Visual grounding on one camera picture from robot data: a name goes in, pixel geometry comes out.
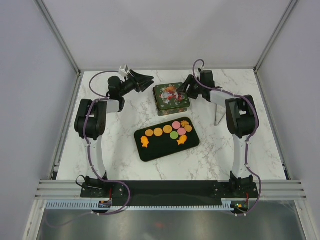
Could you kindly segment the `gold tin lid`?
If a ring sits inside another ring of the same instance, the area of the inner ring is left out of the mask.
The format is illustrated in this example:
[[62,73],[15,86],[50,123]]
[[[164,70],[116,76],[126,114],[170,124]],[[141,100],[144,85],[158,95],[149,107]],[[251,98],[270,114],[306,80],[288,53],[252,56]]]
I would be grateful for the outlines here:
[[191,104],[189,97],[186,93],[177,92],[177,88],[179,88],[182,84],[182,82],[175,82],[156,85],[152,89],[156,108],[158,105],[181,106]]

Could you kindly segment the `green christmas cookie tin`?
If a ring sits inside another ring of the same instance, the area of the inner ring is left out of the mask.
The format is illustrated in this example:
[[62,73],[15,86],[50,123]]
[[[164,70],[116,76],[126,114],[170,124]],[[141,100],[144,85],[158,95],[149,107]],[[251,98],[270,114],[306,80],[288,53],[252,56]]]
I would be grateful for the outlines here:
[[178,113],[184,113],[188,110],[190,104],[183,104],[183,105],[157,105],[157,114],[158,116],[168,116]]

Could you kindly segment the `metal serving tongs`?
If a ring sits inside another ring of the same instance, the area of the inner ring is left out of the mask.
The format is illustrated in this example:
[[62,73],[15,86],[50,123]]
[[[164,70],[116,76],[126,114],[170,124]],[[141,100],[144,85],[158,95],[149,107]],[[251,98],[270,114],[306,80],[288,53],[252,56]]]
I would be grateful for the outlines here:
[[226,115],[226,109],[218,104],[214,107],[214,126],[217,127]]

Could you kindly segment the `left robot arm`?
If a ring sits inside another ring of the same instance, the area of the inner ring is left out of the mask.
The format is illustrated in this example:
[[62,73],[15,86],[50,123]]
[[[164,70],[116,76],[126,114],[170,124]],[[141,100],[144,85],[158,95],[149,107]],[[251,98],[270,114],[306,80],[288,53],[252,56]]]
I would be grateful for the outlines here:
[[120,69],[114,73],[121,75],[123,79],[111,76],[107,81],[106,94],[95,92],[98,99],[82,99],[77,110],[74,130],[84,142],[88,162],[86,175],[80,176],[84,179],[80,194],[82,198],[111,198],[113,187],[124,190],[122,182],[108,180],[103,161],[102,137],[106,130],[107,114],[122,112],[126,94],[132,91],[142,93],[154,83],[153,76],[131,69]]

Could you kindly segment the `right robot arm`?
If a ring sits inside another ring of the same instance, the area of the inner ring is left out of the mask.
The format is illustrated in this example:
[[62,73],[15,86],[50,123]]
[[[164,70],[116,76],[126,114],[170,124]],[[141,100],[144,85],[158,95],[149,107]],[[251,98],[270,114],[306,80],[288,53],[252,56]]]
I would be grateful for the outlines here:
[[217,87],[211,70],[200,70],[199,77],[190,74],[177,91],[194,100],[202,96],[207,102],[225,108],[226,125],[232,135],[234,150],[228,191],[238,198],[254,190],[254,174],[249,167],[249,141],[260,122],[253,97]]

